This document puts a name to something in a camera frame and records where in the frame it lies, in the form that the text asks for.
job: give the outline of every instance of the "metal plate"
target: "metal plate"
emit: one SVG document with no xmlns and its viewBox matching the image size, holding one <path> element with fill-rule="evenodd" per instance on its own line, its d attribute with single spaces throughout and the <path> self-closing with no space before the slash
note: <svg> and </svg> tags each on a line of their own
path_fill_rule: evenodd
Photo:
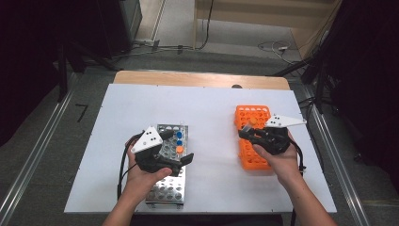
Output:
<svg viewBox="0 0 399 226">
<path fill-rule="evenodd" d="M 165 130 L 173 130 L 173 137 L 164 140 L 162 149 L 159 152 L 162 156 L 179 160 L 180 157 L 185 156 L 187 153 L 187 140 L 188 140 L 188 126 L 176 125 L 176 124 L 158 124 L 158 132 L 162 133 Z M 184 147 L 183 154 L 176 154 L 176 147 L 178 142 L 182 142 Z M 146 198 L 146 204 L 149 204 L 151 208 L 171 206 L 181 208 L 184 204 L 184 188 L 185 188 L 185 167 L 177 177 L 166 177 L 165 179 L 157 182 L 150 191 Z"/>
</svg>

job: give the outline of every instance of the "black curtain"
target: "black curtain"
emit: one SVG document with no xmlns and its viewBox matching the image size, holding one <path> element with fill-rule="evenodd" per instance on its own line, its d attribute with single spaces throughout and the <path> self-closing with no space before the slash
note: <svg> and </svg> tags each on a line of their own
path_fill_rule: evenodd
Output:
<svg viewBox="0 0 399 226">
<path fill-rule="evenodd" d="M 49 6 L 0 2 L 0 146 L 58 83 Z"/>
<path fill-rule="evenodd" d="M 362 157 L 389 173 L 399 191 L 399 3 L 343 1 L 336 20 L 346 10 L 325 59 L 339 81 L 331 97 Z"/>
</svg>

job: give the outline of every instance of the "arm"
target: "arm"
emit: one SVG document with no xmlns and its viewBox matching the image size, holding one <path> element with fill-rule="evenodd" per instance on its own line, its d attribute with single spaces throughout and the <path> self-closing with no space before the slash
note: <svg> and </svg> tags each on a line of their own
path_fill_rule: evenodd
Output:
<svg viewBox="0 0 399 226">
<path fill-rule="evenodd" d="M 278 155 L 268 153 L 259 145 L 253 145 L 253 149 L 267 160 L 277 174 L 303 225 L 337 225 L 303 180 L 298 170 L 294 145 L 291 144 L 285 153 Z"/>
<path fill-rule="evenodd" d="M 130 152 L 135 143 L 134 141 L 127 152 L 129 156 L 129 168 L 136 163 L 135 154 Z M 169 176 L 171 173 L 172 171 L 169 168 L 160 169 L 156 173 L 148 173 L 142 171 L 138 166 L 133 167 L 128 172 L 126 186 L 120 195 L 120 199 L 111 213 L 109 213 L 103 226 L 130 225 L 132 215 L 138 204 L 146 198 L 156 182 Z"/>
</svg>

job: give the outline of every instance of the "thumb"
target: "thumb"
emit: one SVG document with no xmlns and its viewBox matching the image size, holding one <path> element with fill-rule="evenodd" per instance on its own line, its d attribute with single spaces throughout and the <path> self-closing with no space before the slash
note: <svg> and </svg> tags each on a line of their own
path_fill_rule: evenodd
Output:
<svg viewBox="0 0 399 226">
<path fill-rule="evenodd" d="M 252 145 L 253 150 L 255 150 L 255 152 L 260 155 L 263 158 L 267 158 L 269 156 L 269 153 L 267 152 L 267 150 L 265 150 L 261 145 L 258 144 L 254 144 Z"/>
<path fill-rule="evenodd" d="M 257 152 L 258 154 L 261 154 L 262 152 L 265 152 L 265 149 L 258 145 L 258 144 L 254 144 L 252 145 L 253 150 L 255 150 L 255 152 Z"/>
<path fill-rule="evenodd" d="M 162 180 L 172 173 L 172 169 L 162 168 L 155 173 L 156 181 Z"/>
</svg>

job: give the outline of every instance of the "cable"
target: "cable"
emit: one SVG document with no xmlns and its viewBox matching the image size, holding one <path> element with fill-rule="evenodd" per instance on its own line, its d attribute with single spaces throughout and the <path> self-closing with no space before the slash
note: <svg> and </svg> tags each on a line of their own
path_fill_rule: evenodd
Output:
<svg viewBox="0 0 399 226">
<path fill-rule="evenodd" d="M 288 60 L 286 60 L 285 58 L 282 57 L 282 55 L 284 54 L 285 50 L 282 52 L 281 55 L 278 54 L 278 53 L 276 52 L 276 50 L 274 49 L 274 44 L 275 44 L 275 42 L 272 43 L 272 50 L 273 50 L 273 53 L 274 53 L 277 57 L 279 57 L 280 59 L 284 60 L 285 62 L 287 62 L 287 63 L 289 63 L 289 64 L 294 64 L 293 62 L 288 61 Z"/>
<path fill-rule="evenodd" d="M 123 180 L 123 177 L 126 175 L 126 173 L 128 173 L 133 167 L 135 167 L 137 165 L 137 163 L 135 163 L 132 167 L 130 167 L 128 170 L 126 170 L 124 173 L 123 173 L 123 175 L 122 175 L 122 180 Z"/>
<path fill-rule="evenodd" d="M 321 169 L 322 169 L 322 172 L 324 173 L 324 172 L 325 172 L 324 159 L 323 159 L 323 156 L 322 156 L 322 154 L 321 154 L 320 147 L 319 147 L 319 145 L 318 145 L 317 142 L 316 142 L 316 139 L 315 139 L 315 137 L 314 137 L 314 134 L 313 134 L 313 132 L 311 131 L 310 121 L 309 121 L 309 118 L 311 117 L 311 110 L 313 109 L 313 106 L 314 106 L 314 100 L 315 100 L 315 97 L 311 97 L 311 98 L 307 98 L 307 99 L 305 99 L 305 100 L 302 100 L 302 101 L 298 102 L 298 104 L 301 105 L 301 104 L 303 104 L 303 103 L 305 103 L 305 102 L 308 102 L 307 105 L 301 106 L 300 108 L 301 108 L 301 109 L 302 109 L 302 108 L 305 108 L 305 107 L 307 108 L 307 109 L 306 109 L 306 113 L 305 113 L 305 118 L 306 118 L 306 121 L 307 121 L 307 123 L 306 123 L 306 128 L 308 129 L 309 134 L 311 135 L 311 139 L 313 140 L 315 149 L 316 149 L 316 151 L 317 151 L 317 153 L 318 153 L 319 162 L 320 162 L 320 167 L 321 167 Z"/>
<path fill-rule="evenodd" d="M 129 54 L 129 55 L 124 55 L 124 56 L 119 56 L 119 57 L 127 57 L 127 56 L 141 56 L 141 55 L 147 55 L 147 54 L 156 54 L 156 53 L 161 53 L 165 51 L 176 51 L 178 49 L 160 49 L 160 50 L 155 50 L 151 52 L 144 52 L 144 53 L 137 53 L 137 54 Z"/>
<path fill-rule="evenodd" d="M 122 180 L 123 180 L 124 175 L 136 165 L 136 164 L 134 164 L 132 167 L 130 167 L 128 170 L 126 170 L 123 173 L 124 162 L 126 159 L 127 151 L 129 149 L 130 145 L 132 145 L 133 141 L 135 141 L 136 139 L 139 139 L 141 137 L 141 135 L 143 135 L 143 134 L 144 134 L 144 131 L 141 134 L 132 136 L 126 143 L 126 146 L 125 146 L 125 149 L 124 149 L 123 155 L 122 155 L 122 160 L 120 162 L 120 178 L 119 178 L 119 182 L 118 182 L 118 186 L 117 186 L 117 198 L 118 199 L 120 198 L 120 195 L 122 194 Z"/>
<path fill-rule="evenodd" d="M 297 50 L 297 49 L 290 49 L 290 47 L 291 47 L 292 44 L 291 44 L 291 42 L 288 41 L 288 40 L 264 41 L 264 42 L 258 44 L 258 48 L 259 48 L 260 50 L 262 50 L 262 51 L 265 51 L 265 52 L 273 52 L 272 50 L 265 50 L 265 49 L 263 48 L 263 45 L 264 45 L 264 44 L 267 44 L 267 43 L 277 43 L 277 44 L 280 44 L 281 42 L 286 42 L 286 43 L 287 43 L 286 45 L 282 44 L 282 46 L 281 46 L 281 47 L 286 47 L 286 48 L 285 48 L 286 50 Z"/>
<path fill-rule="evenodd" d="M 290 143 L 293 144 L 294 147 L 296 148 L 296 152 L 299 155 L 299 167 L 298 168 L 299 168 L 300 174 L 303 176 L 303 171 L 305 170 L 306 167 L 303 166 L 303 153 L 302 153 L 302 150 L 299 148 L 299 146 L 296 144 L 295 141 L 293 141 L 290 137 L 288 137 L 288 138 L 290 140 Z"/>
<path fill-rule="evenodd" d="M 214 7 L 214 0 L 212 0 L 211 7 L 209 8 L 208 23 L 206 24 L 206 38 L 205 38 L 205 41 L 204 41 L 204 43 L 202 44 L 202 46 L 200 48 L 196 48 L 197 50 L 203 49 L 203 47 L 205 47 L 206 43 L 208 42 L 208 39 L 209 39 L 209 23 L 211 22 L 211 15 L 212 15 L 213 7 Z"/>
</svg>

